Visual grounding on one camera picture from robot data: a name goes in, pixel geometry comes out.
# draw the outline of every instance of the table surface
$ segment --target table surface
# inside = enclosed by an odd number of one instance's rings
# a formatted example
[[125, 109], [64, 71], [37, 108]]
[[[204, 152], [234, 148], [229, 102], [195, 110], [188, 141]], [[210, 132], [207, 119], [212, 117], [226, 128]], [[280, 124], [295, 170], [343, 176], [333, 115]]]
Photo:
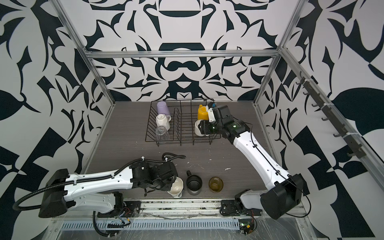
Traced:
[[[187, 156], [186, 159], [173, 160], [179, 177], [184, 181], [183, 198], [227, 198], [234, 197], [245, 189], [265, 189], [261, 177], [251, 163], [227, 139], [215, 139], [211, 145], [209, 143], [195, 143], [194, 145], [183, 143], [181, 146], [180, 144], [164, 144], [159, 147], [155, 142], [145, 142], [150, 104], [149, 102], [116, 103], [87, 173], [118, 169], [141, 156], [161, 160], [164, 152], [172, 152]], [[225, 102], [218, 103], [218, 105], [228, 105], [234, 117], [252, 123], [252, 132], [257, 141], [267, 152], [270, 152], [252, 102]], [[203, 180], [202, 191], [197, 196], [189, 195], [185, 189], [187, 170], [199, 175]], [[208, 181], [211, 177], [220, 177], [223, 180], [224, 188], [221, 192], [212, 193], [209, 190]], [[124, 198], [144, 199], [144, 189], [142, 188], [120, 190], [119, 192], [123, 193]], [[149, 193], [146, 198], [170, 197], [167, 192], [157, 190]]]

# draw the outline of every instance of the purple mug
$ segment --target purple mug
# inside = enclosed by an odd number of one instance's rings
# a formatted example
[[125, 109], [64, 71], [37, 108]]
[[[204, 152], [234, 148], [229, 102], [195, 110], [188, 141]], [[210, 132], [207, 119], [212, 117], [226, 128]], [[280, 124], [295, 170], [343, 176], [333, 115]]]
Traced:
[[165, 101], [157, 103], [157, 114], [165, 114], [167, 116], [170, 116], [169, 109]]

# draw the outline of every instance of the clear glass cup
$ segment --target clear glass cup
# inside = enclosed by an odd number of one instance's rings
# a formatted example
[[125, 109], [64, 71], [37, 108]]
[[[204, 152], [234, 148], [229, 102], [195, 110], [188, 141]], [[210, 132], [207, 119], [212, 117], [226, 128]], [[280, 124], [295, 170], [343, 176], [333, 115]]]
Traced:
[[165, 126], [158, 126], [155, 130], [157, 141], [168, 141], [169, 133]]

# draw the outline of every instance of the dish rack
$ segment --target dish rack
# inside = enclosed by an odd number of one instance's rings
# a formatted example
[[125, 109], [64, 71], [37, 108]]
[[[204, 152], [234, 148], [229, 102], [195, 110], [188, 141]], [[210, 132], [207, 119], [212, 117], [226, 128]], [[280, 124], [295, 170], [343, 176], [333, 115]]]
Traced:
[[197, 121], [199, 105], [206, 106], [208, 102], [213, 102], [213, 99], [169, 100], [166, 101], [171, 114], [170, 129], [168, 130], [169, 140], [158, 141], [155, 133], [158, 102], [160, 101], [152, 101], [149, 108], [146, 142], [156, 142], [157, 146], [160, 146], [160, 144], [180, 144], [181, 146], [182, 143], [208, 142], [211, 144], [214, 139], [221, 138], [220, 134], [202, 137], [195, 134], [195, 122]]

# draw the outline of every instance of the black cable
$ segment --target black cable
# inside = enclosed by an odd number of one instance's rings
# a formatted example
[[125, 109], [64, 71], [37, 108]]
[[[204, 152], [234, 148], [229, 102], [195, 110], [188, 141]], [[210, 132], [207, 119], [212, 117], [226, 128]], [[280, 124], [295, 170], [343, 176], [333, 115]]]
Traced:
[[[173, 156], [172, 158], [168, 159], [168, 161], [171, 161], [175, 158], [182, 158], [182, 159], [185, 159], [186, 157], [184, 155], [176, 155], [176, 154], [173, 154], [173, 153], [170, 153], [170, 152], [166, 152], [165, 153], [166, 155], [171, 155]], [[136, 162], [139, 162], [139, 161], [144, 161], [144, 162], [154, 162], [154, 163], [165, 163], [166, 161], [165, 160], [162, 160], [162, 161], [156, 161], [156, 160], [152, 160], [152, 159], [142, 159], [142, 158], [138, 158], [138, 159], [135, 159], [135, 160], [132, 160], [130, 161], [129, 163], [125, 164], [124, 166], [122, 166], [120, 169], [118, 169], [116, 172], [112, 174], [109, 174], [109, 175], [105, 175], [105, 176], [100, 176], [100, 177], [88, 177], [88, 178], [83, 178], [83, 179], [78, 179], [76, 181], [76, 183], [82, 183], [82, 182], [94, 182], [94, 181], [101, 181], [101, 180], [105, 180], [105, 179], [109, 179], [109, 178], [112, 178], [113, 176], [116, 176], [117, 174], [119, 174], [121, 171], [123, 171], [125, 168], [127, 168], [128, 166], [136, 163]], [[28, 210], [33, 210], [33, 209], [39, 209], [41, 207], [41, 205], [34, 205], [34, 206], [27, 206], [27, 207], [21, 207], [20, 204], [22, 202], [24, 202], [25, 200], [37, 195], [37, 194], [40, 194], [40, 193], [43, 193], [45, 191], [48, 191], [50, 189], [53, 189], [53, 188], [57, 188], [57, 187], [62, 187], [62, 186], [66, 186], [66, 185], [71, 185], [71, 184], [74, 184], [74, 180], [71, 180], [71, 181], [66, 181], [66, 182], [61, 182], [61, 183], [57, 183], [57, 184], [53, 184], [53, 185], [50, 185], [50, 186], [47, 186], [47, 187], [44, 187], [44, 188], [41, 188], [41, 189], [38, 189], [36, 191], [33, 191], [27, 195], [25, 195], [24, 197], [20, 198], [19, 200], [17, 200], [13, 205], [12, 205], [12, 208], [13, 210], [15, 211], [28, 211]]]
[[252, 210], [251, 210], [251, 212], [252, 212], [252, 215], [250, 215], [250, 214], [247, 213], [247, 212], [243, 212], [242, 214], [248, 215], [248, 216], [250, 216], [251, 218], [253, 218], [252, 222], [255, 223], [255, 226], [254, 226], [253, 229], [252, 229], [252, 232], [253, 232], [253, 231], [255, 231], [255, 230], [257, 229], [257, 222], [256, 222], [256, 218], [254, 217], [254, 214], [253, 214], [253, 211], [252, 211]]
[[259, 151], [259, 153], [265, 158], [265, 160], [269, 163], [269, 165], [271, 165], [271, 167], [275, 170], [275, 172], [276, 172], [277, 174], [279, 174], [282, 178], [284, 178], [286, 181], [288, 181], [290, 184], [292, 184], [296, 189], [298, 189], [300, 192], [302, 192], [303, 195], [304, 195], [304, 197], [307, 198], [308, 203], [310, 204], [310, 209], [309, 209], [308, 213], [305, 214], [305, 215], [303, 215], [303, 216], [295, 216], [295, 215], [291, 215], [291, 214], [288, 214], [288, 213], [286, 213], [286, 214], [289, 215], [289, 216], [292, 216], [292, 217], [299, 217], [299, 218], [303, 218], [303, 217], [308, 216], [309, 213], [310, 213], [311, 210], [312, 210], [312, 204], [311, 204], [310, 199], [308, 198], [308, 196], [307, 196], [307, 195], [306, 195], [300, 188], [298, 188], [298, 187], [296, 186], [296, 184], [292, 183], [291, 181], [289, 181], [288, 179], [286, 179], [283, 175], [281, 175], [281, 174], [280, 174], [280, 171], [278, 171], [278, 170], [273, 166], [273, 164], [271, 164], [271, 163], [269, 162], [268, 158], [266, 158], [266, 157], [264, 156], [264, 154], [260, 151], [260, 149], [257, 148], [257, 146], [255, 145], [255, 143], [253, 142], [253, 139], [252, 139], [252, 129], [253, 129], [253, 125], [252, 125], [252, 127], [251, 127], [251, 141], [252, 141], [253, 147], [256, 148], [256, 149]]
[[110, 237], [110, 236], [111, 236], [110, 233], [104, 233], [104, 232], [100, 231], [99, 228], [97, 227], [97, 225], [96, 225], [96, 211], [93, 211], [92, 222], [93, 222], [93, 228], [95, 229], [95, 231], [96, 231], [99, 235], [101, 235], [101, 236], [103, 236], [103, 237]]
[[108, 227], [109, 227], [109, 228], [123, 228], [123, 227], [129, 226], [129, 225], [131, 224], [131, 222], [130, 222], [129, 219], [127, 219], [127, 220], [128, 220], [128, 223], [126, 223], [126, 224], [122, 224], [122, 225], [109, 223], [109, 224], [108, 224]]

